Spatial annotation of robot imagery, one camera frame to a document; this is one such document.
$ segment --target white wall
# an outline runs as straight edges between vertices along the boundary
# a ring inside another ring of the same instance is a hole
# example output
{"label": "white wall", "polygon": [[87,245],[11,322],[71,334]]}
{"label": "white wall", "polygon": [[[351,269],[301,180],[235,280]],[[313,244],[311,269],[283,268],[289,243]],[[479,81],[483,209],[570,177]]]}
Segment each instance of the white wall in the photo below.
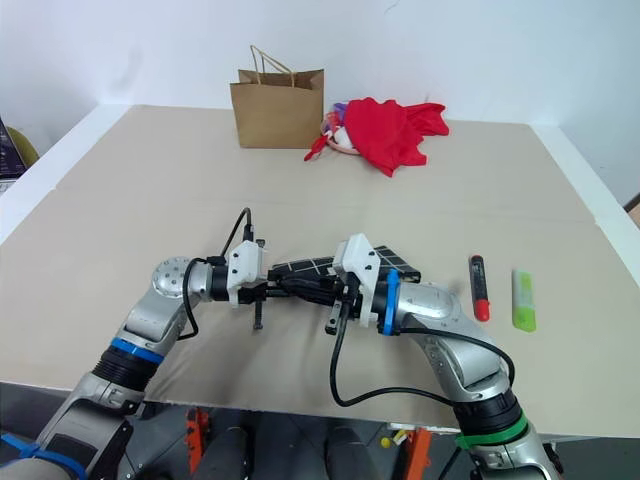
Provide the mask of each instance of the white wall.
{"label": "white wall", "polygon": [[559,123],[619,201],[640,190],[634,0],[0,1],[0,113],[40,149],[96,102],[229,107],[255,43],[324,67],[327,103]]}

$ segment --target brown paper bag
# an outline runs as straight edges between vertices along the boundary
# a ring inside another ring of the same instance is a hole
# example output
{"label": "brown paper bag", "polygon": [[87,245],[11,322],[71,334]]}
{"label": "brown paper bag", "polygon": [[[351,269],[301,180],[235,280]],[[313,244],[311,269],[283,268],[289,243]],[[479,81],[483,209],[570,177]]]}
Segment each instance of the brown paper bag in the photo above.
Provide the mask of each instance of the brown paper bag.
{"label": "brown paper bag", "polygon": [[[320,135],[324,70],[294,72],[253,45],[251,54],[255,70],[238,70],[240,83],[231,84],[240,146],[309,148]],[[266,73],[265,61],[278,73]]]}

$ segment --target red cloth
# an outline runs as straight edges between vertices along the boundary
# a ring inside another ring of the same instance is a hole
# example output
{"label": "red cloth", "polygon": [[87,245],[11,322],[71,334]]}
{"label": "red cloth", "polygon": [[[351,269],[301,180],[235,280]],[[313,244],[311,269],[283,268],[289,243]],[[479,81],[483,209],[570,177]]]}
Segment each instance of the red cloth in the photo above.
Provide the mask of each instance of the red cloth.
{"label": "red cloth", "polygon": [[402,107],[395,100],[380,104],[373,98],[352,100],[344,125],[353,146],[371,164],[391,177],[400,165],[425,165],[418,151],[423,135],[448,135],[440,114],[443,105],[423,103]]}

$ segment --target beige tabletop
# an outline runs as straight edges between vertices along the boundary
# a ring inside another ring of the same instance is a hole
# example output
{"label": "beige tabletop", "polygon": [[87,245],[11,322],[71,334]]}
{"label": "beige tabletop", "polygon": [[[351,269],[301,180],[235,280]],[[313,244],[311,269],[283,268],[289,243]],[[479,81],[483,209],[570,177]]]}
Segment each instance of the beige tabletop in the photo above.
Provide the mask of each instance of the beige tabletop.
{"label": "beige tabletop", "polygon": [[[458,292],[484,256],[492,319],[514,390],[544,433],[640,436],[640,291],[592,215],[524,125],[449,122],[426,167],[387,178],[326,150],[238,147],[230,111],[132,108],[0,246],[0,380],[72,388],[146,291],[161,260],[216,254],[242,207],[267,261],[332,255],[364,232]],[[538,330],[511,324],[513,268],[533,273]],[[387,395],[347,409],[329,392],[325,307],[294,299],[201,305],[150,384],[153,400],[455,427],[446,407]],[[381,386],[440,391],[407,338],[350,327],[344,396]]]}

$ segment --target gray floor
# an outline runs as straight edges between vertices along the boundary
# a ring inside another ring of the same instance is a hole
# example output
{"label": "gray floor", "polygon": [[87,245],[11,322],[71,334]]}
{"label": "gray floor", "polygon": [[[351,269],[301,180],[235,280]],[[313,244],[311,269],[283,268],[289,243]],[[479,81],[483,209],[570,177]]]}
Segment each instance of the gray floor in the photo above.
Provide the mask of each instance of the gray floor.
{"label": "gray floor", "polygon": [[[34,439],[64,399],[47,390],[0,384],[0,429]],[[168,473],[174,479],[189,477],[184,442],[186,411],[183,406],[160,406],[150,419],[134,419],[135,432],[120,465],[119,479],[153,478]],[[253,479],[322,479],[327,476],[323,452],[327,430],[337,422],[347,424],[366,443],[383,478],[391,478],[397,448],[384,449],[380,438],[390,435],[384,424],[360,420],[334,420],[303,415],[212,411],[213,435],[229,426],[246,425],[255,431],[256,458]],[[437,478],[453,451],[453,436],[434,436],[432,466],[425,479]],[[565,480],[640,479],[640,440],[589,439],[558,444]],[[15,458],[15,451],[0,443],[0,464]],[[469,478],[471,462],[463,454],[447,477]]]}

